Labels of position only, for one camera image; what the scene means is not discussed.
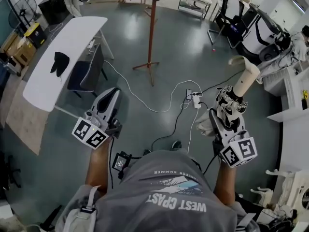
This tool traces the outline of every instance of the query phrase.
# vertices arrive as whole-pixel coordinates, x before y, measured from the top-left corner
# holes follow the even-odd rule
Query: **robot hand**
[[[104,91],[85,112],[85,119],[78,119],[72,135],[92,149],[97,149],[110,136],[118,138],[122,125],[115,116],[120,100],[120,89],[114,87]]]

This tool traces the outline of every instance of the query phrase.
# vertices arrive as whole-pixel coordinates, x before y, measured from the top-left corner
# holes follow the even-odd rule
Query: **white cylinder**
[[[235,95],[237,95],[238,97],[242,97],[250,88],[255,79],[258,77],[258,75],[260,74],[260,70],[257,68],[257,66],[250,63],[249,60],[247,60],[243,56],[235,56],[231,58],[228,63],[229,65],[237,65],[241,63],[245,64],[244,72],[233,87]]]

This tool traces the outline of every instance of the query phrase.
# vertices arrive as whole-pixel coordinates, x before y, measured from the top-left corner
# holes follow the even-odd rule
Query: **white cable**
[[[185,110],[185,109],[187,109],[188,108],[188,106],[189,106],[189,104],[191,103],[191,101],[192,101],[192,99],[190,100],[190,102],[189,103],[181,103],[180,104],[180,109],[182,109],[182,110]]]
[[[197,115],[195,115],[195,118],[194,118],[194,120],[192,122],[192,125],[191,125],[191,128],[190,128],[190,139],[189,139],[189,144],[188,144],[188,153],[189,153],[190,143],[191,143],[191,131],[192,131],[193,124],[194,124],[194,122],[195,122],[195,120],[197,118]]]
[[[53,32],[53,33],[52,33],[52,36],[50,36],[50,41],[51,41],[51,42],[54,40],[54,39],[53,39],[54,34],[55,34],[59,29],[61,29],[62,27],[63,27],[63,23],[61,22],[61,23],[59,23],[53,30],[48,30],[50,33]]]
[[[39,229],[41,229],[41,227],[37,224],[29,224],[29,225],[25,226],[26,229],[30,228],[30,227],[38,227]]]
[[[166,113],[166,112],[168,112],[168,111],[170,110],[171,105],[172,105],[172,95],[173,95],[175,89],[177,88],[177,86],[178,86],[179,84],[186,83],[186,82],[193,82],[193,83],[195,83],[195,84],[198,86],[199,90],[200,90],[201,93],[202,93],[201,87],[200,87],[196,82],[194,82],[194,81],[192,81],[192,80],[183,81],[183,82],[181,82],[181,83],[178,83],[178,84],[176,85],[176,87],[173,89],[172,93],[170,94],[170,102],[169,102],[169,108],[168,108],[168,110],[165,110],[165,111],[156,111],[156,110],[153,110],[153,109],[151,109],[150,107],[148,107],[148,106],[145,104],[145,102],[143,102],[140,98],[138,98],[138,97],[131,91],[129,82],[126,80],[126,78],[125,78],[123,75],[121,75],[121,74],[115,69],[115,67],[114,67],[111,63],[109,63],[109,62],[106,61],[106,60],[104,60],[104,61],[107,62],[107,63],[114,69],[114,71],[115,71],[118,75],[120,75],[120,76],[126,81],[126,84],[127,84],[128,88],[129,88],[131,94],[134,95],[141,103],[143,103],[143,104],[145,105],[145,107],[147,107],[150,111],[153,111],[153,112],[155,112],[155,113]]]

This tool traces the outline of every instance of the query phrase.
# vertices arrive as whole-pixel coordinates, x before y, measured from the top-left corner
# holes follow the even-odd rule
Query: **hand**
[[[102,195],[107,192],[108,185],[108,153],[111,137],[98,149],[92,150],[86,177],[86,184],[93,187],[100,186],[98,190]]]

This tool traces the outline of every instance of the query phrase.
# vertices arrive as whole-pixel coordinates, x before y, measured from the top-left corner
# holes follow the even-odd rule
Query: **floor mat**
[[[6,86],[4,88],[3,96],[1,98],[0,102],[0,123],[4,127],[5,121],[8,116],[14,95],[16,93],[16,90],[23,79],[25,73],[27,72],[28,66],[26,66],[22,72],[21,76],[18,77],[17,75],[10,75],[8,82],[6,83]]]
[[[21,141],[38,155],[49,112],[33,106],[23,97],[26,84],[25,81],[20,82],[13,98],[6,123]]]

